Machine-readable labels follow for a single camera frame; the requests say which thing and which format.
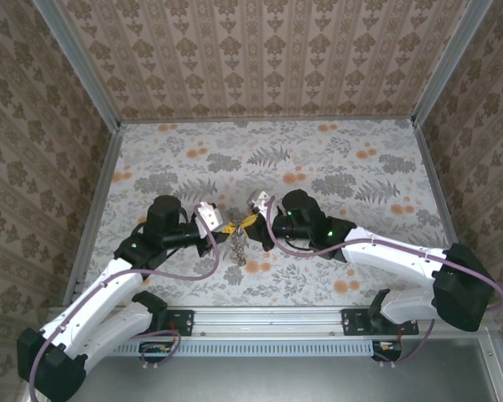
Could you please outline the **black connector board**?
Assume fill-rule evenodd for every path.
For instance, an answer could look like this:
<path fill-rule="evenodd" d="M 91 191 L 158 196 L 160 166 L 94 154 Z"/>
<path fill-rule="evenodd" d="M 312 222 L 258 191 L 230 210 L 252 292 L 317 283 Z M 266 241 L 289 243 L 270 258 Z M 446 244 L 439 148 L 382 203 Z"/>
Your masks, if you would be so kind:
<path fill-rule="evenodd" d="M 173 348 L 172 342 L 141 342 L 138 346 L 140 359 L 144 363 L 158 364 L 162 362 Z"/>
<path fill-rule="evenodd" d="M 373 355 L 377 362 L 396 362 L 402 355 L 402 344 L 398 341 L 373 341 Z"/>

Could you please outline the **grey metal panel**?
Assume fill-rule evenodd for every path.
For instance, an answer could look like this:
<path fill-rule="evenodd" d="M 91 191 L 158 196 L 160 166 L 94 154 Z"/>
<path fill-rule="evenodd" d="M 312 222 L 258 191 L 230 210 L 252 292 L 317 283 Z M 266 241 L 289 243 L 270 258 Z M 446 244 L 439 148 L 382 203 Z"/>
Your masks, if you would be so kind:
<path fill-rule="evenodd" d="M 107 358 L 71 402 L 497 402 L 474 340 L 429 340 L 396 366 L 368 357 Z"/>

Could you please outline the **aluminium table side rail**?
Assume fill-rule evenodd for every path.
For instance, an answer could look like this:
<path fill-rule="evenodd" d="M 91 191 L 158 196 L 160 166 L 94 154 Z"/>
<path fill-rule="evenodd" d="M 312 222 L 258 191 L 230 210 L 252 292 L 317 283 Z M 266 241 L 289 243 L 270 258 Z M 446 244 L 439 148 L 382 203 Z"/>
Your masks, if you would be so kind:
<path fill-rule="evenodd" d="M 412 126 L 419 147 L 419 151 L 422 156 L 423 165 L 425 167 L 428 176 L 428 181 L 430 183 L 430 187 L 433 192 L 433 198 L 437 205 L 437 210 L 442 222 L 445 237 L 450 244 L 459 243 L 459 238 L 457 236 L 454 223 L 451 218 L 451 214 L 449 212 L 449 207 L 447 205 L 446 198 L 444 197 L 438 173 L 433 164 L 433 159 L 429 151 L 425 136 L 423 134 L 423 130 L 416 123 L 413 123 Z"/>
<path fill-rule="evenodd" d="M 111 179 L 115 171 L 122 145 L 120 130 L 111 134 L 100 176 L 96 185 L 86 224 L 80 239 L 75 262 L 72 266 L 70 279 L 61 303 L 62 307 L 69 306 L 80 294 L 85 281 L 86 272 L 91 264 L 96 237 L 101 224 L 101 218 L 106 205 L 106 198 L 111 186 Z"/>

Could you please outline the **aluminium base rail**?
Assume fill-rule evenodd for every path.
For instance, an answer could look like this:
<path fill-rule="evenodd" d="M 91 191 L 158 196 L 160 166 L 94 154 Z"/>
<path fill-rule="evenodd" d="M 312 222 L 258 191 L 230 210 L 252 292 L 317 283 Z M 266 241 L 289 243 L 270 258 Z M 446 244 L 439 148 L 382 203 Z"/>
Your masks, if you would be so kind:
<path fill-rule="evenodd" d="M 196 307 L 196 337 L 336 336 L 344 331 L 339 307 Z"/>

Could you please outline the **aluminium table back rail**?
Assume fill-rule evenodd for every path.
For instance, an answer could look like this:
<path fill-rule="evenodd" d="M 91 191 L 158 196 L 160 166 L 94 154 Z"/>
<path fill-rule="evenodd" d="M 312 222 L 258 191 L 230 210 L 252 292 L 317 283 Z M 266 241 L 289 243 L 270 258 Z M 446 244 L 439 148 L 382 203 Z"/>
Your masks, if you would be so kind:
<path fill-rule="evenodd" d="M 139 124 L 180 124 L 180 123 L 221 123 L 221 122 L 251 122 L 251 121 L 390 121 L 390 120 L 409 120 L 409 115 L 371 115 L 371 116 L 244 116 L 244 117 L 206 117 L 206 118 L 172 118 L 166 120 L 122 120 L 120 126 L 139 125 Z"/>

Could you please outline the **aluminium frame post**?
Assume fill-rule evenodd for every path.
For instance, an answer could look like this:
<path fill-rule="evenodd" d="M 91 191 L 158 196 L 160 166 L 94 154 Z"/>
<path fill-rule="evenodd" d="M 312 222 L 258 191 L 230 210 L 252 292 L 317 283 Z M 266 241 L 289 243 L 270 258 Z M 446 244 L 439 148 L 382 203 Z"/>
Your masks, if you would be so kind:
<path fill-rule="evenodd" d="M 415 127 L 422 127 L 427 120 L 492 3 L 493 0 L 468 1 L 463 15 L 412 113 L 412 123 Z"/>
<path fill-rule="evenodd" d="M 82 48 L 77 40 L 57 0 L 33 0 L 33 2 L 110 133 L 117 134 L 121 118 L 106 94 L 102 80 L 97 77 L 89 60 L 88 52 Z"/>

